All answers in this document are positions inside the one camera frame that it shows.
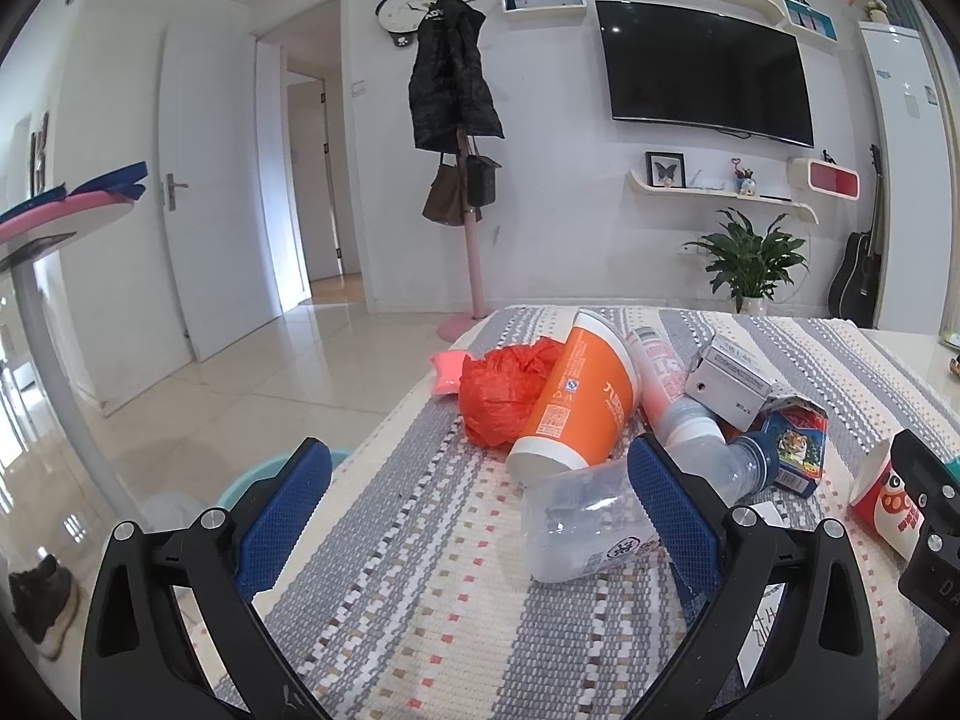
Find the red plastic bag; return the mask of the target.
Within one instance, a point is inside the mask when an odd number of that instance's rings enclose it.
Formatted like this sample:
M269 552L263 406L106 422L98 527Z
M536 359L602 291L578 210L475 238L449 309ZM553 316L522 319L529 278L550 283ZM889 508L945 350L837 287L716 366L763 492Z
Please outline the red plastic bag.
M562 353L559 341L542 337L466 359L457 401L467 439L483 449L514 444Z

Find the brown bag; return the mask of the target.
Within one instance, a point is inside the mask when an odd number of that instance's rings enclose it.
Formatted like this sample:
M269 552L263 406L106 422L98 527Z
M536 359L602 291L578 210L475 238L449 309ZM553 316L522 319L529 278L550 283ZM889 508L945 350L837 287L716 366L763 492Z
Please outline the brown bag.
M439 156L438 171L431 183L421 215L425 220L441 226L460 227L464 224L462 176L457 164L448 164Z

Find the orange cylindrical container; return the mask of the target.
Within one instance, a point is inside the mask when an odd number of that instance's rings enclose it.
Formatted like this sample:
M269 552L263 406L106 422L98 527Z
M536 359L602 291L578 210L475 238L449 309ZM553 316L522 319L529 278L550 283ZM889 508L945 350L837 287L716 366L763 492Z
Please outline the orange cylindrical container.
M506 470L529 486L605 463L640 401L641 384L625 340L596 312L581 309Z

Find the black handbag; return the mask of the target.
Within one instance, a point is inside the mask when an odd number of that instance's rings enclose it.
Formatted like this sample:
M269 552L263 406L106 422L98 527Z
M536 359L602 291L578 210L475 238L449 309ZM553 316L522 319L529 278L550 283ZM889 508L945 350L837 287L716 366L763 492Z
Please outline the black handbag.
M496 177L501 164L478 151L477 142L470 140L466 156L467 205L485 208L496 202Z

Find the striped woven table cloth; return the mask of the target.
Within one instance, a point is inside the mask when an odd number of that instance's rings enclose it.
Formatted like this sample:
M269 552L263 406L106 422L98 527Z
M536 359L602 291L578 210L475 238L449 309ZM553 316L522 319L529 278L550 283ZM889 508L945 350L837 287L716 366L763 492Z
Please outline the striped woven table cloth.
M921 517L893 515L893 438L958 454L958 406L844 320L511 307L474 353L566 348L511 449L415 392L332 476L252 606L332 718L622 718L719 587L626 454L657 437L729 504L853 551L880 715L946 642L898 588Z

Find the pink sticky note pad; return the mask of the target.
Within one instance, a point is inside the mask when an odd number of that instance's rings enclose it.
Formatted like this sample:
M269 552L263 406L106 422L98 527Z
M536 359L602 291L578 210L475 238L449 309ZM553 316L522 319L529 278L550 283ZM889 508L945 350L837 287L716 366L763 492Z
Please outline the pink sticky note pad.
M433 397L459 394L464 364L471 359L472 355L465 349L446 349L432 355L430 362L434 372L434 383L431 389Z

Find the black jacket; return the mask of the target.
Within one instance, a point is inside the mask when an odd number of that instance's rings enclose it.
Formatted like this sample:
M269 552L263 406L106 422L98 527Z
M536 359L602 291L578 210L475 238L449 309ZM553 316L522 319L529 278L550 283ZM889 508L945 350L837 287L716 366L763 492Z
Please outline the black jacket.
M416 148L455 153L459 132L505 136L483 76L478 37L484 24L485 15L464 0L436 0L421 21L409 81Z

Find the white cardboard box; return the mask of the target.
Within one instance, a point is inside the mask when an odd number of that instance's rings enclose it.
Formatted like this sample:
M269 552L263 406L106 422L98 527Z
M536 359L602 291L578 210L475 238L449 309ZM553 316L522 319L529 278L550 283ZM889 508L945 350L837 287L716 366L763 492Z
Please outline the white cardboard box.
M685 393L737 431L747 433L765 408L773 381L750 351L715 333L688 367Z

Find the clear plastic bottle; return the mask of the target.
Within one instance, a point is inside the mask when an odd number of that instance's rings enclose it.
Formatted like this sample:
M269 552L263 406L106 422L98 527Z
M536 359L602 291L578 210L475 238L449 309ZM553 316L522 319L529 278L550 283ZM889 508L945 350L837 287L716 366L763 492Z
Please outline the clear plastic bottle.
M709 481L724 504L739 504L775 481L779 460L760 433L700 439L667 449L679 470ZM623 460L560 473L524 489L524 553L534 580L560 583L638 557L658 538Z

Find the white refrigerator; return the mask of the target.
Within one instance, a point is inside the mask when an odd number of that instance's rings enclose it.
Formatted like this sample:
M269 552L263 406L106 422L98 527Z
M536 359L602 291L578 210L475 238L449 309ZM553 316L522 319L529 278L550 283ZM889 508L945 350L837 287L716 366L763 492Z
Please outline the white refrigerator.
M884 165L884 254L875 325L935 335L952 260L952 171L934 76L918 31L862 21Z

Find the red white paper cup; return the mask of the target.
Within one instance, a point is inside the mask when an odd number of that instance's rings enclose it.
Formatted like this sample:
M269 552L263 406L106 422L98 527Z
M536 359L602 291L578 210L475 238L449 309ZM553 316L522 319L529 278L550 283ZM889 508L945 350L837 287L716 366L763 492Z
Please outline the red white paper cup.
M861 461L850 492L851 509L867 532L908 561L924 517L892 465L892 439L879 442Z

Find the white stand with pads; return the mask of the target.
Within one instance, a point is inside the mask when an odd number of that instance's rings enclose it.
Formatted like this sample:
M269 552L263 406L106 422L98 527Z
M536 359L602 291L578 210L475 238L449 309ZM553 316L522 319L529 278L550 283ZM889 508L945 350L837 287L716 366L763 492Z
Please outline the white stand with pads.
M73 190L56 185L2 213L2 271L13 280L34 374L68 444L112 512L142 527L148 518L96 444L60 359L71 319L60 250L128 215L145 193L146 177L148 166L139 161Z

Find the black flat television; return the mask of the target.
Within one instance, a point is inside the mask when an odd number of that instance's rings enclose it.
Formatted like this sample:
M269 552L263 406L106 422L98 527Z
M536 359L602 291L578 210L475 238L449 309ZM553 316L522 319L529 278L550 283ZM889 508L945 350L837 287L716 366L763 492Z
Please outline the black flat television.
M712 11L599 0L613 119L814 144L797 39Z

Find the pink white tube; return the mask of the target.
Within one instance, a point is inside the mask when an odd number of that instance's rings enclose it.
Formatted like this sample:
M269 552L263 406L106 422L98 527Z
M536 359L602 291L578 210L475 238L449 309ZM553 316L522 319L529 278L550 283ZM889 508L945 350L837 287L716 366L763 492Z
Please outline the pink white tube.
M713 413L685 393L688 374L674 346L651 327L635 328L626 346L640 378L640 405L658 441L666 449L700 439L724 444Z

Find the pink coat stand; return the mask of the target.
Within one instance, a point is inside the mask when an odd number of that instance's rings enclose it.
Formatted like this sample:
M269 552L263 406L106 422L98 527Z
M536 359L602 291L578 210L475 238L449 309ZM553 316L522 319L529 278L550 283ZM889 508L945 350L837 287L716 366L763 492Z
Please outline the pink coat stand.
M482 262L480 262L480 247L478 247L477 208L467 202L467 154L470 153L472 142L463 128L457 130L457 167L462 179L462 221L464 222L464 236L466 236L467 273L469 273L470 310L464 314L451 317L438 327L438 337L448 343L459 340L464 333L472 330L478 322L488 317L485 289L483 289Z

